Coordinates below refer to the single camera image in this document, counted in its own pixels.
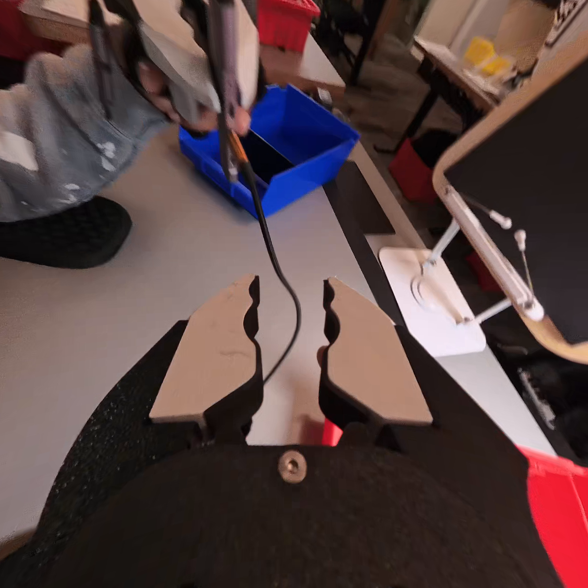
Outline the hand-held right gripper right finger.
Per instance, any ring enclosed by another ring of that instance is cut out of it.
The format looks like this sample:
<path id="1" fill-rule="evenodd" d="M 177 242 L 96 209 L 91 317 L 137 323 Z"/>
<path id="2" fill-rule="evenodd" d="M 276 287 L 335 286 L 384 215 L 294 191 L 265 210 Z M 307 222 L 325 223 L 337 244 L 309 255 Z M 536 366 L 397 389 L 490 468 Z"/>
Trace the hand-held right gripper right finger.
<path id="1" fill-rule="evenodd" d="M 434 418 L 393 320 L 340 279 L 324 281 L 319 406 L 327 442 L 398 442 Z"/>

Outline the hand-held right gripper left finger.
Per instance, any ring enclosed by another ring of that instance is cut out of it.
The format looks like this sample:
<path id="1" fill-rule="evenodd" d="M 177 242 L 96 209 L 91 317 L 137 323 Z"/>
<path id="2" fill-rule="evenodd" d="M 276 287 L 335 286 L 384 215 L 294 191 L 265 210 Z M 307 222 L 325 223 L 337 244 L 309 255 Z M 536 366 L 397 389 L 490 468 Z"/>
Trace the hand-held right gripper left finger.
<path id="1" fill-rule="evenodd" d="M 192 423 L 205 443 L 245 445 L 263 403 L 259 276 L 247 274 L 190 316 L 149 413 Z"/>

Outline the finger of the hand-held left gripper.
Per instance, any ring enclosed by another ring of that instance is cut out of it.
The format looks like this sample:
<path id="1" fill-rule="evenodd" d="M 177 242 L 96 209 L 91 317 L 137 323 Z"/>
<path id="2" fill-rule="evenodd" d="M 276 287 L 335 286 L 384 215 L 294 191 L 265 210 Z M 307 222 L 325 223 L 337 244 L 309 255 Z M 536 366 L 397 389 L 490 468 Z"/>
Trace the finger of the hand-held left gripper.
<path id="1" fill-rule="evenodd" d="M 180 1 L 137 1 L 137 12 L 146 55 L 167 77 L 178 114 L 188 123 L 199 123 L 204 109 L 219 114 L 207 54 L 182 17 Z"/>
<path id="2" fill-rule="evenodd" d="M 259 82 L 259 33 L 254 1 L 232 1 L 231 82 L 242 109 L 256 102 Z"/>

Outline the black USB cable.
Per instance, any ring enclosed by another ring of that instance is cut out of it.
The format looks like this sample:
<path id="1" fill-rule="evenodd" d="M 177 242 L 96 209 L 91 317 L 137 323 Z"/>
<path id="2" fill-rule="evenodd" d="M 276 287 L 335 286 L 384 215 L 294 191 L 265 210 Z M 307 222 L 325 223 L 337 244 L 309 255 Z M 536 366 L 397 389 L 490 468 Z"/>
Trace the black USB cable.
<path id="1" fill-rule="evenodd" d="M 182 17 L 198 31 L 195 1 L 182 1 Z M 221 111 L 217 114 L 217 131 L 221 166 L 229 183 L 238 180 L 240 160 L 236 148 L 235 115 L 239 105 L 231 82 L 231 24 L 232 1 L 210 1 L 206 10 L 205 48 L 210 76 L 217 92 Z"/>

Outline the blue plastic bin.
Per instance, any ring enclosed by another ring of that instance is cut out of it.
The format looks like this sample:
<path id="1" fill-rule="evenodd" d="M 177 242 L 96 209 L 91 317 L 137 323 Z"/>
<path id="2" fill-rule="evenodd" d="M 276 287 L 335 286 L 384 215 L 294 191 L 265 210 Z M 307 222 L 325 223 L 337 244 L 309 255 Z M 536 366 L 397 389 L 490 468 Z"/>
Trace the blue plastic bin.
<path id="1" fill-rule="evenodd" d="M 266 217 L 335 179 L 359 139 L 356 130 L 291 85 L 266 87 L 265 95 L 252 111 L 249 130 L 268 141 L 293 164 L 290 171 L 275 176 L 269 185 L 255 175 Z M 179 145 L 196 172 L 257 218 L 243 174 L 239 174 L 236 183 L 229 183 L 224 175 L 217 131 L 196 138 L 180 128 Z"/>

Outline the red plastic bin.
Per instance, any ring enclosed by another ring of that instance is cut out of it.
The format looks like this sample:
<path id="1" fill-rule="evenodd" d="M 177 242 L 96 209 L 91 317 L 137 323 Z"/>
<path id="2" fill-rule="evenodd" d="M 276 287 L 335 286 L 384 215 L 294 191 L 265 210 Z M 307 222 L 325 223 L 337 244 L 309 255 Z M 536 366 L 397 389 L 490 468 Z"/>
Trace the red plastic bin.
<path id="1" fill-rule="evenodd" d="M 587 587 L 587 469 L 517 446 L 481 410 L 432 410 L 430 427 L 394 424 L 383 446 L 471 506 L 540 587 Z"/>

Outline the person's left forearm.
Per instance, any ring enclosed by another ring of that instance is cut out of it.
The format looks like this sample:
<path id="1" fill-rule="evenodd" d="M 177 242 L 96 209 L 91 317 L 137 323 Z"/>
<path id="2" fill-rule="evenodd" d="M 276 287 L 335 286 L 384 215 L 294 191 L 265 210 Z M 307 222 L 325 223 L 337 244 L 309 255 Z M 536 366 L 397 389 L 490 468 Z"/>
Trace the person's left forearm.
<path id="1" fill-rule="evenodd" d="M 1 90 L 1 222 L 47 217 L 98 195 L 169 123 L 118 65 L 111 118 L 89 45 L 34 55 Z"/>

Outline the person's left hand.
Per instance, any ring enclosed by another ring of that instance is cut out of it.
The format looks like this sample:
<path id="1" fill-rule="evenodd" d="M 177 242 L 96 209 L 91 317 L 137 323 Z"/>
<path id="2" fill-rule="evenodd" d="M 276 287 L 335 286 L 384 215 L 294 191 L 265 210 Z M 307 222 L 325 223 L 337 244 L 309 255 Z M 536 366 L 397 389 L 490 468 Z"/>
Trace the person's left hand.
<path id="1" fill-rule="evenodd" d="M 196 123 L 184 119 L 168 97 L 168 79 L 165 74 L 149 61 L 139 61 L 136 66 L 139 82 L 144 96 L 160 110 L 168 120 L 199 133 L 207 133 L 217 128 L 217 113 L 202 109 Z"/>

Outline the red storage bin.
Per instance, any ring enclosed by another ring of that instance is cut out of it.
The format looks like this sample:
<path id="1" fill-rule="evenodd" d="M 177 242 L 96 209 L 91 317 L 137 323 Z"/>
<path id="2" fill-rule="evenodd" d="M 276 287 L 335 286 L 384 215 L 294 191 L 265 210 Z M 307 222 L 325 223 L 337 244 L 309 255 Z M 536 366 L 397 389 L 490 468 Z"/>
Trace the red storage bin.
<path id="1" fill-rule="evenodd" d="M 301 54 L 320 8 L 313 1 L 257 1 L 261 45 Z"/>

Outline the white base clear stand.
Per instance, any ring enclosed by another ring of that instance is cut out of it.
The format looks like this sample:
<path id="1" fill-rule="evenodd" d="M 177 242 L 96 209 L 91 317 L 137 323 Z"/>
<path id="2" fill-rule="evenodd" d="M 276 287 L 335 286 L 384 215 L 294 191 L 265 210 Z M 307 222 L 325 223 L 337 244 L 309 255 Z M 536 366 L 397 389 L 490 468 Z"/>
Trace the white base clear stand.
<path id="1" fill-rule="evenodd" d="M 525 281 L 490 239 L 481 221 L 455 192 L 449 193 L 452 221 L 432 250 L 383 247 L 378 258 L 410 334 L 433 357 L 482 352 L 487 343 L 481 324 L 514 307 L 540 322 L 545 316 L 530 281 Z M 504 298 L 474 314 L 442 255 L 463 232 L 493 272 Z"/>

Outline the black bin divider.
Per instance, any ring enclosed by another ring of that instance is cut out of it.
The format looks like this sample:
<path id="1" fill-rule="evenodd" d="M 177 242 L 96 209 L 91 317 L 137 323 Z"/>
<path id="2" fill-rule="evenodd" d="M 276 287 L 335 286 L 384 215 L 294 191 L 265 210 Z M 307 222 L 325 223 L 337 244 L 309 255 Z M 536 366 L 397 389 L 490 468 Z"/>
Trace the black bin divider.
<path id="1" fill-rule="evenodd" d="M 293 168 L 289 159 L 253 130 L 241 136 L 240 142 L 256 177 L 266 185 Z"/>

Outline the black bumpy wrist rest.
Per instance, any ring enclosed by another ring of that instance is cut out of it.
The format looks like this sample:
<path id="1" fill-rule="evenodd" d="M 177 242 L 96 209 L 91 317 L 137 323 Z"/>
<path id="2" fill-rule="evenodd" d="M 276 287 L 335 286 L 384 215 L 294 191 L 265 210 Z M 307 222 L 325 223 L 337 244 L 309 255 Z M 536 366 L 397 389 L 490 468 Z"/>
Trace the black bumpy wrist rest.
<path id="1" fill-rule="evenodd" d="M 133 223 L 127 210 L 95 196 L 39 219 L 1 224 L 1 258 L 58 269 L 91 269 L 113 259 Z"/>

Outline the wooden side table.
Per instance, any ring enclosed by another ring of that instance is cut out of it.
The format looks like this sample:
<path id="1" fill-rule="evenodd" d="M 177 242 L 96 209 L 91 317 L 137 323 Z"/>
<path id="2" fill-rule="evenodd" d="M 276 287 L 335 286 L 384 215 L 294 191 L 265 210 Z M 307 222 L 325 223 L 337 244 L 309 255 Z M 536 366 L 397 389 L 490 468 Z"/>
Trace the wooden side table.
<path id="1" fill-rule="evenodd" d="M 429 91 L 397 147 L 416 136 L 439 99 L 459 116 L 462 134 L 498 106 L 500 98 L 487 92 L 469 76 L 457 56 L 447 47 L 416 36 L 413 48 L 422 55 L 416 73 L 427 84 Z"/>

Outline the black board with wooden rim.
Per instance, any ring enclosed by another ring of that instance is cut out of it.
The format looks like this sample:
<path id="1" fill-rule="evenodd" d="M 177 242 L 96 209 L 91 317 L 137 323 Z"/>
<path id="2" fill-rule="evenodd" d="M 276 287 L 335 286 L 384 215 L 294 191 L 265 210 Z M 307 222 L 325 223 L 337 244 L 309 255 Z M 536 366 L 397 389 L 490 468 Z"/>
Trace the black board with wooden rim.
<path id="1" fill-rule="evenodd" d="M 453 143 L 433 186 L 535 340 L 587 364 L 587 34 Z"/>

